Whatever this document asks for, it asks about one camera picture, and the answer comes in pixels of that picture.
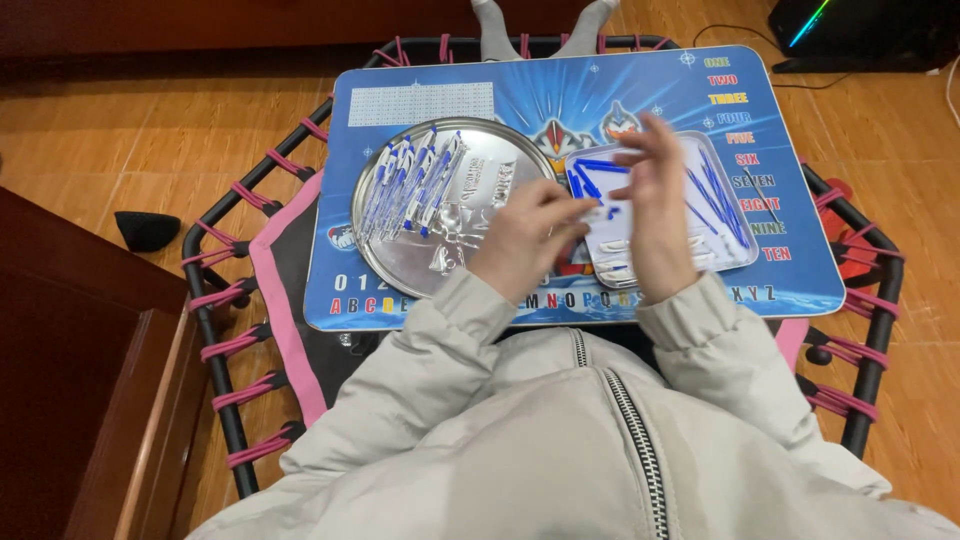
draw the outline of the white cable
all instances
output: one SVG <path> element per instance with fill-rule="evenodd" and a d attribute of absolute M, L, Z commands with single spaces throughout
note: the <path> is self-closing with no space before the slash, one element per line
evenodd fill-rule
<path fill-rule="evenodd" d="M 953 106 L 953 101 L 950 100 L 950 85 L 953 83 L 953 72 L 956 71 L 958 62 L 960 62 L 960 57 L 953 61 L 953 66 L 947 74 L 947 105 L 950 107 L 950 112 L 953 113 L 953 119 L 957 121 L 957 127 L 960 127 L 960 114 L 957 114 L 957 109 Z"/>

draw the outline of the zipper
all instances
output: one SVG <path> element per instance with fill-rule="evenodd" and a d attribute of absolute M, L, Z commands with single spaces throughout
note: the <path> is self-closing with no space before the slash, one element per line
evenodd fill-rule
<path fill-rule="evenodd" d="M 657 462 L 657 455 L 654 453 L 653 444 L 650 442 L 650 433 L 643 424 L 643 419 L 636 412 L 633 400 L 627 393 L 627 388 L 623 385 L 620 377 L 609 369 L 603 371 L 607 384 L 613 392 L 613 399 L 616 406 L 620 409 L 624 421 L 627 423 L 627 430 L 630 437 L 634 440 L 636 453 L 640 457 L 640 466 L 643 468 L 643 475 L 647 480 L 647 490 L 650 492 L 650 501 L 653 504 L 654 527 L 659 540 L 667 540 L 669 533 L 666 527 L 666 492 L 663 489 L 663 480 L 660 477 L 660 464 Z"/>
<path fill-rule="evenodd" d="M 580 329 L 570 329 L 573 335 L 573 354 L 577 356 L 577 367 L 587 367 L 587 345 Z"/>

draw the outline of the wooden floor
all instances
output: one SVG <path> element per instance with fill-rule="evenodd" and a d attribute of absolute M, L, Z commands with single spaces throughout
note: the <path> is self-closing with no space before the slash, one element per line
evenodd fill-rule
<path fill-rule="evenodd" d="M 651 7 L 655 3 L 624 0 L 605 32 L 671 36 L 682 45 L 711 23 L 766 32 L 772 3 L 684 0 Z M 747 44 L 768 63 L 781 58 L 768 43 L 742 31 L 710 30 L 698 41 L 723 43 Z M 339 72 L 368 54 L 335 49 L 204 54 L 189 61 L 151 57 L 2 77 L 0 185 L 118 244 L 111 214 L 116 210 L 193 220 L 322 102 Z M 817 86 L 835 77 L 772 79 Z M 891 368 L 866 461 L 894 483 L 895 496 L 960 522 L 960 184 L 954 183 L 960 182 L 955 168 L 960 128 L 947 108 L 946 82 L 944 74 L 864 74 L 825 90 L 777 88 L 776 93 L 798 154 L 821 176 L 848 182 L 855 205 L 907 256 Z M 310 140 L 293 159 L 319 167 L 325 147 Z M 275 172 L 261 186 L 258 191 L 270 198 L 287 201 L 300 183 Z M 259 212 L 241 206 L 220 227 L 250 238 L 263 223 Z M 146 258 L 179 273 L 180 239 Z M 230 280 L 251 272 L 247 259 L 233 259 L 218 270 Z M 236 329 L 262 321 L 265 313 L 254 295 L 249 308 L 236 311 Z M 866 321 L 848 313 L 815 323 L 850 338 L 866 332 Z M 256 345 L 230 360 L 233 383 L 245 386 L 279 365 L 272 340 Z M 852 388 L 854 370 L 843 362 L 802 370 L 818 382 Z M 295 417 L 297 407 L 289 390 L 281 389 L 243 405 L 241 414 L 255 441 Z M 840 419 L 825 414 L 821 424 L 827 438 L 839 440 Z M 236 500 L 220 425 L 214 421 L 209 429 L 203 479 L 179 536 Z M 279 478 L 277 456 L 256 463 L 261 486 Z"/>

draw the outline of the computer case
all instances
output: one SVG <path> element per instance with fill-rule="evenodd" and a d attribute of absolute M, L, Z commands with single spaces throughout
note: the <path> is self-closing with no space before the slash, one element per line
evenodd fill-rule
<path fill-rule="evenodd" d="M 960 0 L 780 0 L 775 73 L 928 71 L 960 54 Z"/>

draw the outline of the lap desk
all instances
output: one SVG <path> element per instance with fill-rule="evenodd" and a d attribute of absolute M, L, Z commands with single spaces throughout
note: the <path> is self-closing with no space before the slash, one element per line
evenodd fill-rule
<path fill-rule="evenodd" d="M 715 149 L 756 240 L 753 263 L 720 274 L 730 297 L 763 317 L 823 315 L 843 305 L 846 289 L 766 69 L 750 48 L 355 69 L 340 76 L 335 93 L 303 301 L 306 321 L 319 330 L 402 326 L 415 299 L 382 282 L 356 249 L 349 214 L 353 190 L 387 140 L 449 116 L 485 118 L 517 130 L 561 178 L 569 154 L 639 131 L 641 111 L 662 116 L 678 132 L 698 132 Z M 639 299 L 635 288 L 601 286 L 584 246 L 572 246 L 518 306 L 514 323 L 627 322 L 634 320 Z"/>

